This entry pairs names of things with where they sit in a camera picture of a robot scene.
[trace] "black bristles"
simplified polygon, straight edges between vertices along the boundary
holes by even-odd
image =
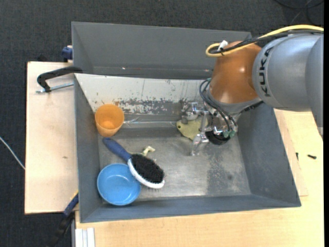
[[[133,154],[131,161],[135,170],[145,180],[155,184],[163,181],[165,172],[153,160],[141,154]]]

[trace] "brush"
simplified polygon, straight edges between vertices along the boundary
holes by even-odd
[[[109,137],[103,138],[106,147],[117,156],[126,160],[132,175],[143,185],[150,188],[162,188],[165,184],[165,172],[152,159],[142,154],[130,154],[120,144]]]

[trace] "wooden table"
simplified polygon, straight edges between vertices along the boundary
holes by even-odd
[[[28,63],[26,214],[63,211],[78,188],[73,88],[35,93],[39,74],[65,65]],[[76,227],[94,227],[97,247],[324,246],[323,140],[311,112],[276,110],[276,116],[301,207],[98,223],[80,223],[77,211]]]

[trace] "bin floor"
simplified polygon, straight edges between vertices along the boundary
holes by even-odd
[[[147,146],[155,149],[148,157],[165,172],[162,189],[142,186],[136,201],[181,197],[218,197],[250,194],[248,179],[236,137],[224,145],[206,144],[196,156],[190,156],[192,141],[182,136],[124,138],[124,134],[113,137],[128,152],[142,152]],[[100,167],[108,164],[124,163],[124,160],[111,153],[98,135]]]

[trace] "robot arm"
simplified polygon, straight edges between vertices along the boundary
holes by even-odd
[[[275,38],[263,48],[255,43]],[[237,131],[240,114],[261,102],[291,111],[311,109],[323,136],[323,28],[299,25],[259,38],[213,44],[217,57],[211,80],[200,86],[209,112],[205,135],[215,144]]]

